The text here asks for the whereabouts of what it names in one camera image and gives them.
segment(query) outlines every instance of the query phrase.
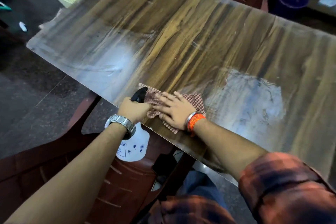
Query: floor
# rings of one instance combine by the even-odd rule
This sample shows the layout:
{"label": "floor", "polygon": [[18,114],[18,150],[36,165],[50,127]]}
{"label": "floor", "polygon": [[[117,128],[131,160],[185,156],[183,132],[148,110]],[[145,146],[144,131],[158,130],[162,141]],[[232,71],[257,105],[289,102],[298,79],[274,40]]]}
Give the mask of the floor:
{"label": "floor", "polygon": [[[57,0],[1,1],[13,11],[0,12],[0,19],[24,41],[61,8]],[[312,15],[300,19],[303,24],[336,33],[334,25],[312,19]],[[19,21],[26,24],[27,32],[20,30]],[[24,44],[8,42],[1,36],[0,56],[0,158],[4,158],[56,139],[89,90],[30,52]],[[100,132],[114,108],[101,100],[83,132]],[[237,223],[255,223],[236,185],[201,164],[197,168],[217,185]]]}

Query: shirt sleeve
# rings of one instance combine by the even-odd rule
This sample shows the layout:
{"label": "shirt sleeve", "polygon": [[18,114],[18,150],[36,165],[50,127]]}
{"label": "shirt sleeve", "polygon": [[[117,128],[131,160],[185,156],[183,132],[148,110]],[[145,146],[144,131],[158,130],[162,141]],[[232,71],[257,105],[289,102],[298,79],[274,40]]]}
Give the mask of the shirt sleeve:
{"label": "shirt sleeve", "polygon": [[335,223],[336,194],[299,158],[268,153],[245,168],[239,190],[258,223]]}

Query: blue jeans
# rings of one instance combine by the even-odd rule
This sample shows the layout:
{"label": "blue jeans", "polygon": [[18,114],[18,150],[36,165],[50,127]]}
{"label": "blue jeans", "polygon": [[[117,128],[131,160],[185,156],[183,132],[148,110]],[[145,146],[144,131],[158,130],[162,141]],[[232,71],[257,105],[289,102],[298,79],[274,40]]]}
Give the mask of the blue jeans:
{"label": "blue jeans", "polygon": [[228,209],[216,185],[210,178],[199,171],[190,171],[180,189],[181,194],[202,196],[214,200],[224,209]]}

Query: shirt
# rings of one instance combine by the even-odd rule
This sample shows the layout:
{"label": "shirt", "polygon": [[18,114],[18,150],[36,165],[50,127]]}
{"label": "shirt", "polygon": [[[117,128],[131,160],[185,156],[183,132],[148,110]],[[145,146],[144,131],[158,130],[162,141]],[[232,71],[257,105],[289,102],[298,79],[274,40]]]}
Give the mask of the shirt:
{"label": "shirt", "polygon": [[[297,157],[268,153],[245,168],[239,191],[258,223],[336,223],[336,194],[322,177]],[[200,196],[156,201],[140,223],[226,223],[232,216]]]}

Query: person's left hand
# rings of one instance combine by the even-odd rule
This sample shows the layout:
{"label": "person's left hand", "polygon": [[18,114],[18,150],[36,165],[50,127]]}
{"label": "person's left hand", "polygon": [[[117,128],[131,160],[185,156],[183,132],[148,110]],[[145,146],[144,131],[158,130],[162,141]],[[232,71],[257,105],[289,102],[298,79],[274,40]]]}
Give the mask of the person's left hand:
{"label": "person's left hand", "polygon": [[151,107],[150,104],[132,102],[126,97],[119,107],[118,115],[128,118],[135,125],[146,116]]}

